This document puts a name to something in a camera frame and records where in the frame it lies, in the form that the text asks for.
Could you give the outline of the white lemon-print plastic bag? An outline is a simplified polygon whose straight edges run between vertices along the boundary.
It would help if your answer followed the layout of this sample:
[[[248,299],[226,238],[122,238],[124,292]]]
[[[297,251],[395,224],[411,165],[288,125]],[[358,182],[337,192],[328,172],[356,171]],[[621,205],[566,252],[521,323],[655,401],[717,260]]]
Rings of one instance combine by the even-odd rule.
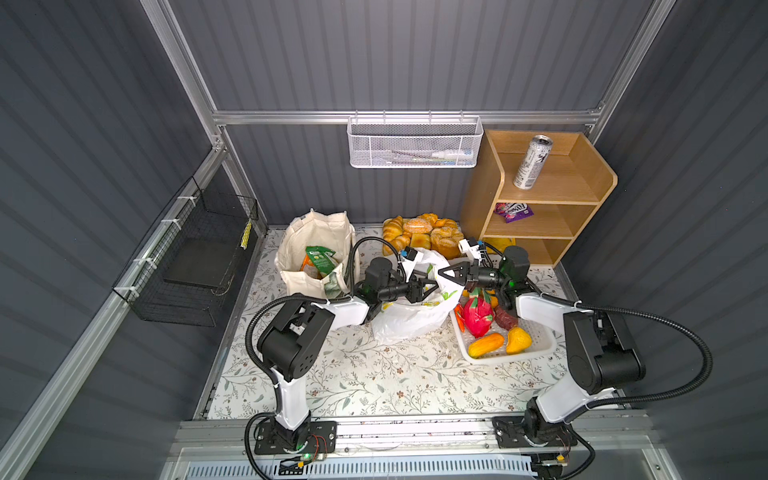
[[[464,290],[454,281],[448,260],[436,251],[407,247],[397,260],[396,266],[386,257],[372,260],[360,290],[373,301],[373,336],[384,345],[441,327]]]

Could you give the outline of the orange carrot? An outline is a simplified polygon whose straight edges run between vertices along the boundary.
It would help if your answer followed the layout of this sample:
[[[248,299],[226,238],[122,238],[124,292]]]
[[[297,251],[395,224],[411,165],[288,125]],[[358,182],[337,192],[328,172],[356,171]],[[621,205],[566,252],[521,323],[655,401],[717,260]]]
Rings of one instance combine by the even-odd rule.
[[[453,309],[454,317],[456,320],[456,324],[461,332],[465,332],[465,322],[462,315],[462,306],[461,304],[457,304]]]

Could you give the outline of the green candy bag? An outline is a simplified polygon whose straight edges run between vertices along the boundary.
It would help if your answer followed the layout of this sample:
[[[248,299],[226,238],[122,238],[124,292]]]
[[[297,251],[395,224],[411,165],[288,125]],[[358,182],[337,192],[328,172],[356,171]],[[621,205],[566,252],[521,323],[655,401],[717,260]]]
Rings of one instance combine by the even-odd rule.
[[[324,246],[307,246],[305,248],[306,255],[319,270],[321,278],[328,276],[339,265],[336,251]]]

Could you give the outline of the white plastic produce basket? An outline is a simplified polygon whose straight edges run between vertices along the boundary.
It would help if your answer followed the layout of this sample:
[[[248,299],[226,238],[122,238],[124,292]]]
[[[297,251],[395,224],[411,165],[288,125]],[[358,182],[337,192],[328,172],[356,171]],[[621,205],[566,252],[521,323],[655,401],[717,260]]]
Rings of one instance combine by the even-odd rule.
[[[460,300],[458,304],[461,304],[462,311],[465,303],[467,302],[469,298],[468,291],[464,290],[461,294]],[[491,301],[491,305],[494,309],[499,305],[496,300],[488,295]],[[531,337],[533,340],[533,344],[531,347],[529,347],[527,350],[520,354],[516,355],[507,355],[505,352],[506,345],[507,345],[507,336],[508,331],[500,328],[494,321],[494,314],[493,314],[493,323],[491,325],[490,331],[486,334],[489,335],[491,333],[499,333],[504,336],[505,338],[505,344],[499,348],[498,350],[491,352],[489,354],[486,354],[478,359],[470,358],[467,353],[467,348],[471,343],[473,343],[475,340],[479,338],[475,338],[467,329],[465,332],[461,332],[456,324],[456,320],[454,317],[453,310],[450,312],[450,322],[453,327],[458,349],[462,357],[467,360],[471,364],[476,365],[497,365],[501,363],[510,363],[510,362],[516,362],[516,361],[526,361],[526,360],[532,360],[538,357],[542,357],[545,355],[549,355],[553,353],[556,350],[557,347],[557,341],[554,336],[554,333],[551,329],[548,329],[547,327],[544,327],[543,325],[540,325],[535,322],[531,322],[528,320],[519,319],[519,324],[517,327],[523,328]]]

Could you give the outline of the orange pink candy bag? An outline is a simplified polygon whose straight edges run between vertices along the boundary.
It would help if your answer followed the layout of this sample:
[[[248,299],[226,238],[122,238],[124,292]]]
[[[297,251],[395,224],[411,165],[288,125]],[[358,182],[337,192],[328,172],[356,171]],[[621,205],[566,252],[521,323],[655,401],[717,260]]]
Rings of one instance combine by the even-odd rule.
[[[301,265],[301,271],[304,272],[310,278],[321,279],[319,270],[314,265],[314,263],[312,262],[312,260],[309,258],[308,255],[304,257],[304,260]]]

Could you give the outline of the cream canvas tote bag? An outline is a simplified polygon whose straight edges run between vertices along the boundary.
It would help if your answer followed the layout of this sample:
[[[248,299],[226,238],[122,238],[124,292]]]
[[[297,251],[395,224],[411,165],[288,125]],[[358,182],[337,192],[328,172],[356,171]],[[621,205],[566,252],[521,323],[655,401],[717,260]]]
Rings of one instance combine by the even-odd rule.
[[[349,292],[348,273],[359,273],[350,252],[356,231],[345,212],[314,210],[295,218],[278,248],[275,265],[288,294],[334,299]]]

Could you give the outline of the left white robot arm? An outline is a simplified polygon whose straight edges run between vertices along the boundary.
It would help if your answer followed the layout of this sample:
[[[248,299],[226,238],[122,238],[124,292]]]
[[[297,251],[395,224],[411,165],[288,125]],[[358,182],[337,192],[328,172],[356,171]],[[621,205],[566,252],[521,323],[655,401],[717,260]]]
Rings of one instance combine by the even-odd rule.
[[[283,432],[309,428],[305,376],[331,331],[372,321],[386,302],[419,303],[437,289],[436,281],[416,272],[423,260],[422,252],[408,247],[396,268],[385,257],[373,259],[350,296],[328,300],[296,293],[272,302],[279,311],[257,342],[252,333],[246,335],[246,350],[275,388],[276,424]]]

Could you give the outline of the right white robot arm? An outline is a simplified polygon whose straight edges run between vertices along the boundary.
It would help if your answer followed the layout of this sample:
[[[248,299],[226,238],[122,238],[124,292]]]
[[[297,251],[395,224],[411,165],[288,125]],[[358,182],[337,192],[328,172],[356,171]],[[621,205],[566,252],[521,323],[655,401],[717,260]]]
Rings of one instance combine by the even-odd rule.
[[[564,426],[609,400],[616,388],[644,378],[646,368],[625,320],[596,307],[540,293],[528,280],[529,255],[509,246],[496,267],[475,259],[442,268],[438,275],[461,286],[496,292],[499,305],[521,320],[545,325],[566,342],[567,373],[535,396],[524,414],[528,429]]]

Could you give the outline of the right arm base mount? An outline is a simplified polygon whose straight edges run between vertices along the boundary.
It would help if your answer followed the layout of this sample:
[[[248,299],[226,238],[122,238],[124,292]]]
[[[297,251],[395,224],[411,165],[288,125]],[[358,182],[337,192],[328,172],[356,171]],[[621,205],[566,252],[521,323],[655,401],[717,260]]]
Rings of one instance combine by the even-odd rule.
[[[548,423],[535,413],[495,416],[491,423],[500,448],[560,446],[569,449],[578,444],[565,423]]]

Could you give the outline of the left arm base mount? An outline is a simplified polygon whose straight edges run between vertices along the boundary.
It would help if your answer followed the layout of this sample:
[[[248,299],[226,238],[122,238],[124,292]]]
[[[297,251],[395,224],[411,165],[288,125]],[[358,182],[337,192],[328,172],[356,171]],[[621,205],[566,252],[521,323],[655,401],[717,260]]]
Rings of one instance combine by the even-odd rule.
[[[307,419],[296,430],[289,430],[275,419],[260,421],[251,434],[257,455],[333,453],[338,423]]]

